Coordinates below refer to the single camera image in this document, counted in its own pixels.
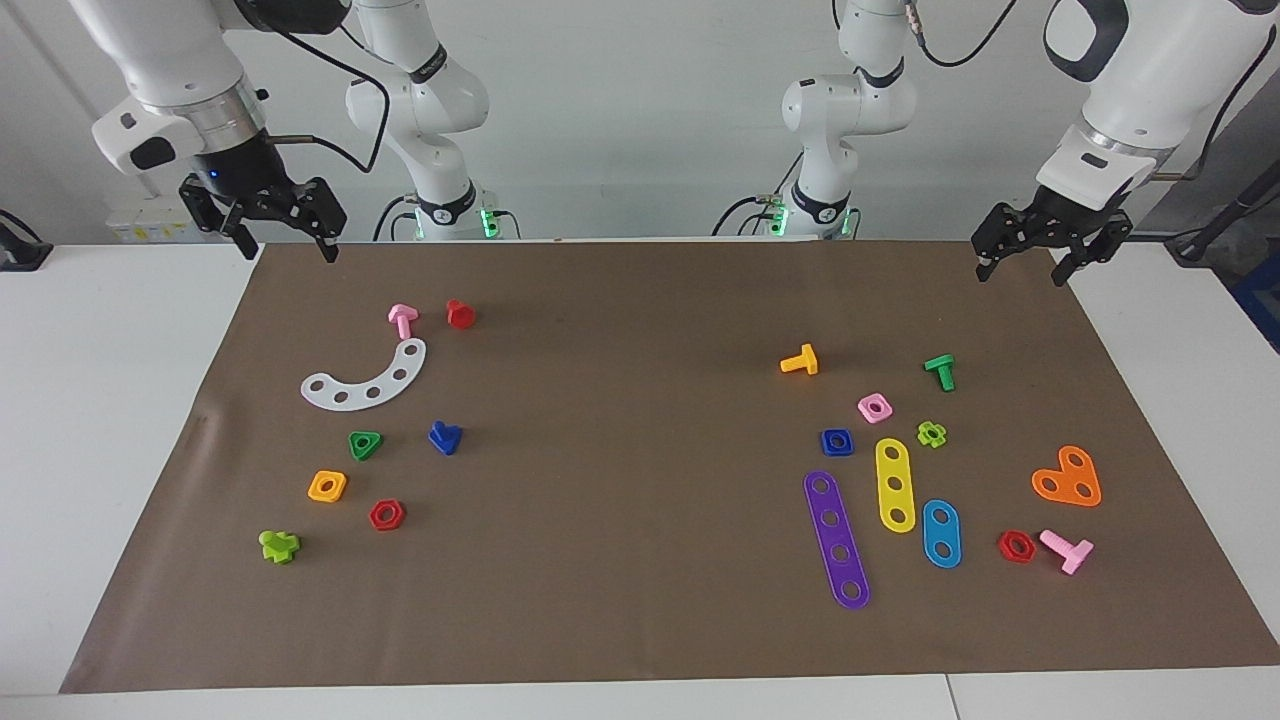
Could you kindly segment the white socket box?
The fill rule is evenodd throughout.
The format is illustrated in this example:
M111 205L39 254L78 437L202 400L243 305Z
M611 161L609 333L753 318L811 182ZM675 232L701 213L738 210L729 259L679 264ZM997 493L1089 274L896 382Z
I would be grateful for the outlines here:
M206 240L177 196L114 208L105 224L120 243L202 243Z

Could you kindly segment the white curved five-hole plate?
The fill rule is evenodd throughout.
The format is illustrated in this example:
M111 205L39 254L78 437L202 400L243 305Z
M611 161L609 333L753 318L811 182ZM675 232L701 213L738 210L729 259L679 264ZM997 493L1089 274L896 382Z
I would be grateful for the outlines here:
M419 377L428 359L428 343L411 337L396 346L388 366L371 379L338 380L328 373L315 373L300 384L300 395L315 407L330 413L360 413L390 402Z

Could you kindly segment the black tripod stand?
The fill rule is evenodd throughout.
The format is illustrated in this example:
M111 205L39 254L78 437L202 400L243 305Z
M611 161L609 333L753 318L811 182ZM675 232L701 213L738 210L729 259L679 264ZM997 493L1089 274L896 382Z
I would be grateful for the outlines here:
M1165 241L1165 249L1180 263L1194 264L1203 259L1210 245L1231 225L1280 199L1280 158L1262 170L1238 196L1203 225L1181 231Z

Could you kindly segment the blue crate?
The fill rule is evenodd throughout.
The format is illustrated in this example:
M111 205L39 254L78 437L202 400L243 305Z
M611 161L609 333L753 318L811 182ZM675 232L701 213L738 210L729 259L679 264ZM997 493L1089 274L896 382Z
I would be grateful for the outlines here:
M1230 288L1240 310L1280 354L1280 269L1256 268Z

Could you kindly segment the orange three-hole heart plate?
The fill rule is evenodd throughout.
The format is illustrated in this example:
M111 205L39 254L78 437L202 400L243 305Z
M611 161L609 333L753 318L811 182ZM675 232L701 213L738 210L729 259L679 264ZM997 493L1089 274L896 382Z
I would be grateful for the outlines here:
M1057 457L1057 468L1041 468L1032 473L1032 489L1050 502L1088 509L1100 506L1102 489L1092 456L1076 445L1065 445Z

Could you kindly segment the black desk clamp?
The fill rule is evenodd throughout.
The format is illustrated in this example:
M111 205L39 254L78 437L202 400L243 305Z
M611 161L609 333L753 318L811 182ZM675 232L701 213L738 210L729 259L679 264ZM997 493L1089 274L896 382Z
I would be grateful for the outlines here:
M0 272L36 272L52 250L29 224L0 208Z

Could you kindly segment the yellow three-hole strip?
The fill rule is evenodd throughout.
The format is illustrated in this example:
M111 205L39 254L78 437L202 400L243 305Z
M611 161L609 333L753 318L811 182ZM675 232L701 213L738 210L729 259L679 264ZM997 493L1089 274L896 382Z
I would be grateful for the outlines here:
M910 455L900 439L884 437L876 445L876 488L879 519L896 534L916 525Z

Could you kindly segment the blue two-hole strip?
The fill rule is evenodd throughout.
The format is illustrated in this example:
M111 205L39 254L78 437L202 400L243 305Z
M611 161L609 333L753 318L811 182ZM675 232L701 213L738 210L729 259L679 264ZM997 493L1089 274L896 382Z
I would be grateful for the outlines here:
M931 498L922 509L922 548L936 568L951 570L963 561L963 524L957 510L943 498Z

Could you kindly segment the purple four-hole strip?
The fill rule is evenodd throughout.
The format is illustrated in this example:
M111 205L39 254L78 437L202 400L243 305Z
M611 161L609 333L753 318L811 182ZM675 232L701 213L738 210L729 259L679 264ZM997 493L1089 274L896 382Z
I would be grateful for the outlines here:
M829 592L846 610L864 609L870 587L838 482L828 471L809 471L803 482Z

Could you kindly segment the brown table mat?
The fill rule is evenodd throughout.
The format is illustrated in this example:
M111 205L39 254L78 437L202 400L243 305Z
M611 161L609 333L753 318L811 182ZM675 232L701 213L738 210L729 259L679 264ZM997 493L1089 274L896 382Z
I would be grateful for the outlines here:
M349 246L260 256L61 684L67 693L1280 664L1075 295L1043 251L974 277L959 242ZM445 304L477 313L465 331ZM416 380L360 413L419 310ZM783 374L812 343L820 372ZM923 363L956 357L943 392ZM869 424L859 398L893 415ZM435 420L463 428L452 456ZM947 429L940 448L916 428ZM820 433L856 452L824 456ZM356 462L348 436L381 433ZM916 525L881 523L876 445ZM1030 475L1076 445L1097 507ZM306 495L342 471L335 503ZM838 482L870 601L832 597L803 482ZM381 498L406 509L376 532ZM933 566L948 501L963 561ZM1069 577L1038 536L1094 544ZM264 559L262 530L301 539ZM1023 530L1029 564L997 539Z

